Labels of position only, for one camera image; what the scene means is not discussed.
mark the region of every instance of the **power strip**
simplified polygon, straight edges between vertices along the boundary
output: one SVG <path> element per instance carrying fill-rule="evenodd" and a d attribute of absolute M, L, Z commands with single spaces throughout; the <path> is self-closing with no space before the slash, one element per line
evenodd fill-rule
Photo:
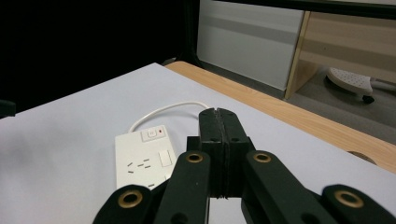
<path fill-rule="evenodd" d="M 177 158 L 164 125 L 116 136 L 117 189 L 154 189 L 170 178 Z"/>

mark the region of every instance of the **black metal frame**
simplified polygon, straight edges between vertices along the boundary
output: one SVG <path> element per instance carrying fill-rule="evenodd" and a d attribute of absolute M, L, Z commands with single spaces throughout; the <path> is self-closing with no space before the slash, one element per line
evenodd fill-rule
<path fill-rule="evenodd" d="M 242 199 L 247 223 L 396 223 L 363 192 L 344 185 L 306 189 L 268 151 L 256 150 L 232 111 L 199 115 L 200 135 L 188 137 L 172 177 L 153 191 L 129 185 L 117 189 L 94 224 L 202 224 L 210 198 Z"/>
<path fill-rule="evenodd" d="M 396 6 L 329 0 L 216 0 L 265 7 L 283 7 L 305 11 L 396 20 Z"/>

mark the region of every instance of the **wooden surface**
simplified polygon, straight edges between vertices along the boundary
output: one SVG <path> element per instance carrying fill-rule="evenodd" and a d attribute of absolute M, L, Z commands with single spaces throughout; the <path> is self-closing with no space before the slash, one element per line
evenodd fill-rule
<path fill-rule="evenodd" d="M 315 64 L 305 63 L 300 60 L 301 48 L 304 43 L 304 36 L 309 22 L 309 15 L 311 12 L 306 11 L 301 23 L 300 34 L 294 51 L 293 61 L 288 79 L 288 86 L 285 92 L 285 99 L 289 99 L 297 90 L 299 90 L 316 72 L 318 66 Z"/>
<path fill-rule="evenodd" d="M 396 83 L 396 21 L 311 12 L 299 59 Z"/>
<path fill-rule="evenodd" d="M 175 62 L 166 67 L 345 151 L 362 153 L 374 160 L 378 166 L 396 174 L 396 146 L 393 144 L 325 119 L 194 65 Z"/>

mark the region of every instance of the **wooden table edge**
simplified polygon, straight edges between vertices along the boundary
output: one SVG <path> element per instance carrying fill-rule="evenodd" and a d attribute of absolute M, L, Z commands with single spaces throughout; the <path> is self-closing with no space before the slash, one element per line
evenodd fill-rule
<path fill-rule="evenodd" d="M 396 146 L 185 62 L 166 68 L 282 120 L 344 151 L 364 154 L 396 174 Z"/>

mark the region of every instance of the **bearing hole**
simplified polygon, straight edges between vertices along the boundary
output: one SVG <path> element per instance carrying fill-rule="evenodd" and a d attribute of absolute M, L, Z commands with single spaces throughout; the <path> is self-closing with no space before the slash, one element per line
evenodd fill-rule
<path fill-rule="evenodd" d="M 334 197 L 338 202 L 348 207 L 361 208 L 364 206 L 363 200 L 358 195 L 347 190 L 337 190 Z"/>
<path fill-rule="evenodd" d="M 203 159 L 204 158 L 200 154 L 190 154 L 189 156 L 187 156 L 187 161 L 189 162 L 200 162 Z"/>
<path fill-rule="evenodd" d="M 129 194 L 125 196 L 123 199 L 126 203 L 134 203 L 137 200 L 137 196 L 135 194 Z"/>
<path fill-rule="evenodd" d="M 271 157 L 268 156 L 267 154 L 260 153 L 254 155 L 254 160 L 259 161 L 259 162 L 269 162 L 271 160 Z"/>

